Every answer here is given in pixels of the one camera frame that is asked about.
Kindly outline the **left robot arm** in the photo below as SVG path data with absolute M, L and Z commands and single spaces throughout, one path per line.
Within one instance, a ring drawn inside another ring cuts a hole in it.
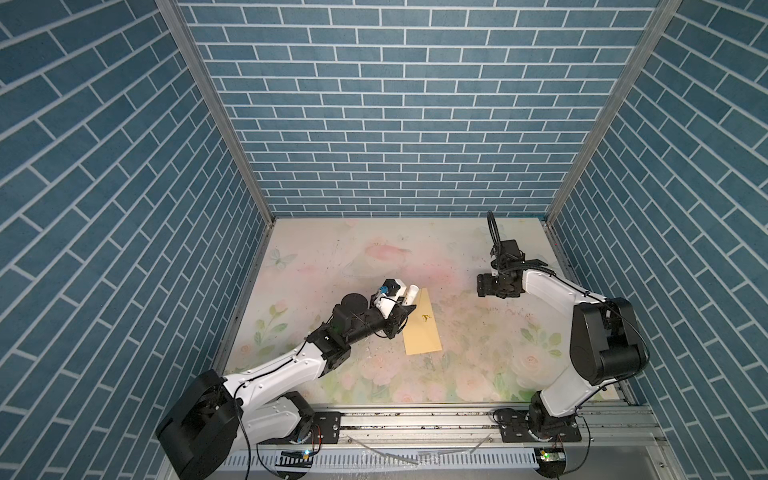
M 234 451 L 267 440 L 301 440 L 314 411 L 298 387 L 338 368 L 354 343 L 395 338 L 415 310 L 418 293 L 415 285 L 389 279 L 371 297 L 347 294 L 288 353 L 237 374 L 199 374 L 155 431 L 176 475 L 205 479 Z

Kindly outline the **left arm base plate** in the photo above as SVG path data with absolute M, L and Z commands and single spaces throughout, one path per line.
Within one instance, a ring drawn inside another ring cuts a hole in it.
M 339 442 L 342 414 L 339 411 L 317 411 L 304 416 L 298 424 L 300 444 L 307 444 L 316 436 L 316 443 L 335 445 Z

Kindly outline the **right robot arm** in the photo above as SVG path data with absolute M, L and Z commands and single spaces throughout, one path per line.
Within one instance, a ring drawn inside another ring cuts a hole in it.
M 528 260 L 514 240 L 494 238 L 491 273 L 477 276 L 480 297 L 531 294 L 565 316 L 570 326 L 570 365 L 534 394 L 530 434 L 550 441 L 575 425 L 580 407 L 602 388 L 639 374 L 649 362 L 632 304 L 589 292 L 559 276 L 538 259 Z

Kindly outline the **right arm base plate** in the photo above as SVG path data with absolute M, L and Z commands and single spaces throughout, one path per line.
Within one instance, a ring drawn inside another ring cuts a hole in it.
M 495 410 L 491 418 L 500 430 L 503 443 L 567 443 L 582 440 L 574 416 L 556 418 L 547 413 L 502 408 Z

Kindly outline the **yellow envelope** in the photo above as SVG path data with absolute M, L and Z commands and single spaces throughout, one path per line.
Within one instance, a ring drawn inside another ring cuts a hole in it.
M 442 343 L 427 288 L 419 291 L 415 305 L 416 309 L 409 315 L 402 332 L 406 354 L 415 356 L 441 351 Z

